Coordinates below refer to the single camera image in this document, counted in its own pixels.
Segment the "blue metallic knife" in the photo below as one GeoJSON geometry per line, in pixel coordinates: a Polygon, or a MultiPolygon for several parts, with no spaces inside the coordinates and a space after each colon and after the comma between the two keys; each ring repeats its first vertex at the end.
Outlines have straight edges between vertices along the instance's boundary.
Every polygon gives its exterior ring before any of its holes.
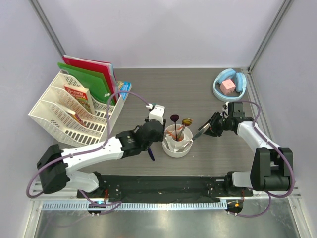
{"type": "Polygon", "coordinates": [[[150,147],[147,148],[148,155],[152,161],[155,161],[155,157],[150,147]]]}

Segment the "purple metallic spoon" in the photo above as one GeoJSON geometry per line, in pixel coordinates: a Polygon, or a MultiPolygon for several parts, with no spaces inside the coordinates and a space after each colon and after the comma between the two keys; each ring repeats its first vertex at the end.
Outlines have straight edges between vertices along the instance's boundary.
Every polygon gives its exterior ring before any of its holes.
{"type": "Polygon", "coordinates": [[[178,135],[177,135],[177,122],[179,120],[179,115],[178,114],[172,114],[170,116],[170,119],[172,122],[174,122],[174,127],[175,127],[175,141],[178,141],[178,135]]]}

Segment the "white round divided container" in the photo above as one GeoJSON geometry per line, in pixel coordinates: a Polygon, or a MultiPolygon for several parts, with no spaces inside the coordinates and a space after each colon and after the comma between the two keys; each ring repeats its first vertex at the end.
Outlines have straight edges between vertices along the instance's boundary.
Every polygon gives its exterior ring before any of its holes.
{"type": "Polygon", "coordinates": [[[176,134],[174,125],[167,126],[164,133],[165,137],[162,142],[162,148],[167,155],[174,158],[181,158],[189,153],[193,145],[192,143],[182,149],[182,147],[193,138],[193,134],[189,128],[184,129],[178,141],[175,140],[176,134]]]}

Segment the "gold spoon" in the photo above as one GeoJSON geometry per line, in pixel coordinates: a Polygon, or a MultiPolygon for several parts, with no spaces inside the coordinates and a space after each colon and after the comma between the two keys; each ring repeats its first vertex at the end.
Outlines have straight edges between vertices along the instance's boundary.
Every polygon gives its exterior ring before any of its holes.
{"type": "Polygon", "coordinates": [[[193,123],[193,119],[191,119],[191,118],[185,118],[182,120],[182,129],[181,129],[180,133],[177,135],[177,140],[180,139],[184,129],[186,127],[190,126],[192,123],[193,123]]]}

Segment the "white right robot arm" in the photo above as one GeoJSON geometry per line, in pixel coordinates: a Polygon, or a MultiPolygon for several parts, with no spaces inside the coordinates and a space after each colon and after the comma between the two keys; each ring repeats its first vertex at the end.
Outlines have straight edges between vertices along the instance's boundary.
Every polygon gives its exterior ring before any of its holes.
{"type": "Polygon", "coordinates": [[[289,196],[295,187],[293,152],[280,147],[266,136],[257,124],[257,118],[246,116],[245,101],[227,102],[223,112],[215,112],[204,124],[206,135],[221,137],[223,132],[232,131],[251,148],[254,153],[250,171],[228,172],[224,191],[234,196],[242,188],[264,191],[275,198],[289,196]]]}

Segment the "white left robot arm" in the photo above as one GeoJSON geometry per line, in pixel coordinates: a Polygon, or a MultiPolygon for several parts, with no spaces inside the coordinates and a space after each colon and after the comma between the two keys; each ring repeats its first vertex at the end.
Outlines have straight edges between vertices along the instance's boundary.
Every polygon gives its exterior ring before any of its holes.
{"type": "Polygon", "coordinates": [[[79,170],[102,161],[131,157],[147,151],[154,142],[162,142],[166,121],[146,120],[143,126],[123,131],[105,142],[72,149],[50,146],[37,163],[44,194],[66,187],[102,197],[106,186],[98,173],[79,170]]]}

